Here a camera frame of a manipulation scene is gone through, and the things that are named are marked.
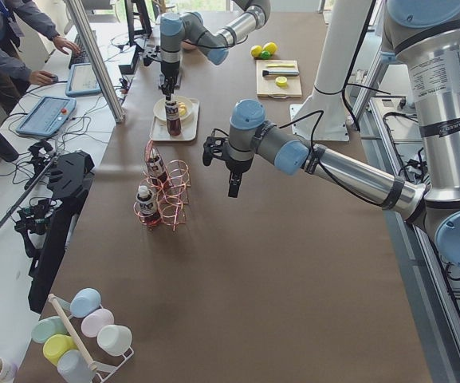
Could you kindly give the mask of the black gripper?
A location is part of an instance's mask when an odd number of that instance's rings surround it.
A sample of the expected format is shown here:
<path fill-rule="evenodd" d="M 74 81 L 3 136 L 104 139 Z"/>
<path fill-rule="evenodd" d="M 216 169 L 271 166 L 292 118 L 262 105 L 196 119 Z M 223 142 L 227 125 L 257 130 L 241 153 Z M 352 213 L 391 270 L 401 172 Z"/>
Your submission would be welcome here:
<path fill-rule="evenodd" d="M 243 159 L 235 159 L 230 154 L 226 154 L 225 164 L 230 171 L 228 196 L 238 197 L 242 175 L 250 170 L 253 159 L 253 154 L 244 155 Z"/>
<path fill-rule="evenodd" d="M 180 74 L 181 61 L 169 62 L 162 60 L 161 73 L 164 75 L 164 81 L 161 90 L 166 99 L 172 100 L 175 92 L 175 84 Z"/>

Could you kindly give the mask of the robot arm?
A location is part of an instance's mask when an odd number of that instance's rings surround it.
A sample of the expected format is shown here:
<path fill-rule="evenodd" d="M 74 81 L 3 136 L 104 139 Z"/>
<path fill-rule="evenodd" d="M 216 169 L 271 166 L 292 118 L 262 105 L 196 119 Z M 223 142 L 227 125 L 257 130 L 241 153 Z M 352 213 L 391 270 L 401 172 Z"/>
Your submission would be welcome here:
<path fill-rule="evenodd" d="M 356 160 L 294 136 L 265 118 L 263 105 L 239 101 L 230 118 L 222 159 L 229 196 L 260 156 L 276 169 L 326 179 L 366 203 L 397 212 L 423 230 L 436 251 L 460 267 L 460 1 L 390 1 L 383 45 L 407 66 L 428 179 L 412 183 L 368 160 Z"/>
<path fill-rule="evenodd" d="M 166 13 L 161 17 L 160 60 L 164 83 L 163 95 L 170 100 L 174 93 L 180 62 L 181 43 L 189 41 L 215 65 L 226 60 L 229 48 L 243 41 L 250 33 L 261 29 L 269 20 L 270 3 L 266 0 L 237 1 L 242 14 L 223 26 L 217 33 L 211 33 L 198 12 L 184 14 Z"/>

